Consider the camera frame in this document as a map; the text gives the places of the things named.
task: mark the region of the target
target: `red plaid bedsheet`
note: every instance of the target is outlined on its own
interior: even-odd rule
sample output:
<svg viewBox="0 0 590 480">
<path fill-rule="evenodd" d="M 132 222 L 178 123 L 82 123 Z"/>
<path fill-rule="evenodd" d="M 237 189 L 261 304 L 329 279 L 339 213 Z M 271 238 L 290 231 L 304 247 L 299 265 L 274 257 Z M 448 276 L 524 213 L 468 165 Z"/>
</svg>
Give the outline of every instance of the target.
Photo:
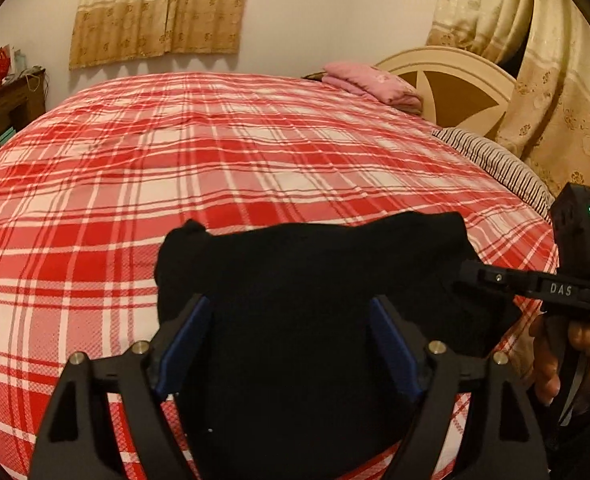
<svg viewBox="0 0 590 480">
<path fill-rule="evenodd" d="M 432 128 L 318 82 L 179 73 L 104 83 L 19 133 L 0 150 L 2 465 L 26 478 L 73 351 L 111 356 L 156 332 L 156 252 L 189 218 L 222 234 L 456 210 L 485 262 L 554 269 L 550 226 Z M 536 310 L 522 307 L 503 348 Z M 127 471 L 141 479 L 118 399 L 112 410 Z M 466 410 L 463 397 L 436 478 L 450 470 Z M 344 480 L 379 478 L 392 452 Z"/>
</svg>

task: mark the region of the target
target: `black and white striped fabric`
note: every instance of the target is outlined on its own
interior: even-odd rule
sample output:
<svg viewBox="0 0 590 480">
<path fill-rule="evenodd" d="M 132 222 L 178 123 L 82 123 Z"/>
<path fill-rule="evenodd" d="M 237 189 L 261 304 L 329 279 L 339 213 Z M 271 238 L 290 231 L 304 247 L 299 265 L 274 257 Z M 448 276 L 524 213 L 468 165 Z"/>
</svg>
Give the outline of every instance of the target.
<svg viewBox="0 0 590 480">
<path fill-rule="evenodd" d="M 546 184 L 523 161 L 496 142 L 460 128 L 432 132 L 474 162 L 550 222 L 548 210 L 555 200 Z"/>
</svg>

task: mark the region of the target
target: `window curtain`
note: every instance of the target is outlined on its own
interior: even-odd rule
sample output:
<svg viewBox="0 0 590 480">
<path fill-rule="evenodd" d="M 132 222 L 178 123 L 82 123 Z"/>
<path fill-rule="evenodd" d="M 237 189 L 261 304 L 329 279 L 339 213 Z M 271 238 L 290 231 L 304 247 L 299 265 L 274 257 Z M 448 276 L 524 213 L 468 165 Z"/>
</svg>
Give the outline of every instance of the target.
<svg viewBox="0 0 590 480">
<path fill-rule="evenodd" d="M 533 0 L 439 0 L 427 44 L 454 46 L 499 64 L 522 45 L 532 10 Z"/>
<path fill-rule="evenodd" d="M 81 0 L 70 69 L 174 52 L 234 54 L 245 0 Z"/>
<path fill-rule="evenodd" d="M 535 0 L 517 86 L 496 141 L 558 195 L 590 186 L 590 25 L 572 0 Z"/>
</svg>

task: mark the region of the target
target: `white wall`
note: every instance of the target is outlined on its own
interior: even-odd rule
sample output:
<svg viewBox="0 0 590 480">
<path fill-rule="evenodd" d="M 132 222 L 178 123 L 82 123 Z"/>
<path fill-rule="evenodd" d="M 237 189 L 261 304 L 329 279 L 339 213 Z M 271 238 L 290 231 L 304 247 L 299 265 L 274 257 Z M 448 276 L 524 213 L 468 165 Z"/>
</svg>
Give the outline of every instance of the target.
<svg viewBox="0 0 590 480">
<path fill-rule="evenodd" d="M 238 56 L 163 56 L 68 71 L 78 0 L 6 0 L 0 46 L 11 43 L 28 63 L 46 67 L 52 108 L 107 78 L 177 70 L 299 76 L 329 60 L 374 62 L 424 43 L 436 0 L 248 0 Z"/>
</svg>

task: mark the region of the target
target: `wooden desk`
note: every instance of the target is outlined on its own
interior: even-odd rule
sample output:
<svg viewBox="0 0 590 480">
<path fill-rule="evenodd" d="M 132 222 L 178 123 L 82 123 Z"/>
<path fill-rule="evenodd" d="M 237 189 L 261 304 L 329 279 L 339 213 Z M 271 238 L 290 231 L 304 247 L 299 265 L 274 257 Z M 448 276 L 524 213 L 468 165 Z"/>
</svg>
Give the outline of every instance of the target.
<svg viewBox="0 0 590 480">
<path fill-rule="evenodd" d="M 46 112 L 44 69 L 0 89 L 0 135 L 14 126 L 22 130 Z"/>
</svg>

